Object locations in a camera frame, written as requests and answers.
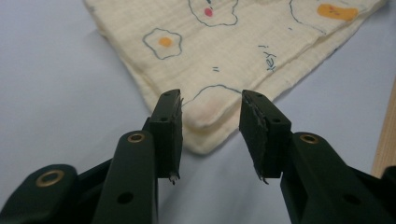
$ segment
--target red dot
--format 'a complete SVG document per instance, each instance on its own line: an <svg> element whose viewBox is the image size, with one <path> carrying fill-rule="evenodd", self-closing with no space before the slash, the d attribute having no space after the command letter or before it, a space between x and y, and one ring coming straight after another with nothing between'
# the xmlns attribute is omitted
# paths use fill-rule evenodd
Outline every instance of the red dot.
<svg viewBox="0 0 396 224"><path fill-rule="evenodd" d="M208 17L212 17L213 16L213 11L211 8L205 8L205 15Z"/></svg>

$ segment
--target cloth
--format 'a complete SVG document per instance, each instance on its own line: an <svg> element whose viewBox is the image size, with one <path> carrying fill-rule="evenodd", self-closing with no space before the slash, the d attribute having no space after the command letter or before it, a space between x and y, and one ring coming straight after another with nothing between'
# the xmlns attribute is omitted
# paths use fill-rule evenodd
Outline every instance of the cloth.
<svg viewBox="0 0 396 224"><path fill-rule="evenodd" d="M148 108L180 89L184 143L206 154L238 127L242 90L274 100L385 0L85 0Z"/></svg>

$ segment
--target table surface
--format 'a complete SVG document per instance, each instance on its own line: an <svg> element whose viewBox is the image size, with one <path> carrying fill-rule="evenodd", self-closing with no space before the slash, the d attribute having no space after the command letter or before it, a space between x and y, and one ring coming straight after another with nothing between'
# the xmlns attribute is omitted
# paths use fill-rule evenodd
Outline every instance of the table surface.
<svg viewBox="0 0 396 224"><path fill-rule="evenodd" d="M84 172L150 115L79 0L0 3L0 207L33 171ZM396 75L396 1L275 100L294 132L321 135L369 173ZM160 180L160 223L289 223L279 180L256 176L239 132L207 156L184 148L181 179Z"/></svg>

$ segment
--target wooden edge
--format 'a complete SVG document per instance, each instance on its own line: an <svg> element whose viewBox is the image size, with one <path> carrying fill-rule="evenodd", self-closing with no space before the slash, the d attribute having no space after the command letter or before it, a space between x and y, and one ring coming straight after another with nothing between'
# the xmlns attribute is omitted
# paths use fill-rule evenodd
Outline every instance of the wooden edge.
<svg viewBox="0 0 396 224"><path fill-rule="evenodd" d="M396 165L396 79L389 97L387 114L375 153L372 175L381 177L384 170Z"/></svg>

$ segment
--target white cloth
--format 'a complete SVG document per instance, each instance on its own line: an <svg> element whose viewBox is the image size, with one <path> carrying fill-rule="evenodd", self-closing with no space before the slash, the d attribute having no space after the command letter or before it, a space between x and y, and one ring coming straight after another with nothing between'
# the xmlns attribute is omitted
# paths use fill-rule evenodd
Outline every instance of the white cloth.
<svg viewBox="0 0 396 224"><path fill-rule="evenodd" d="M242 90L271 100L357 31L385 0L85 0L153 110L180 89L187 148L238 127Z"/></svg>

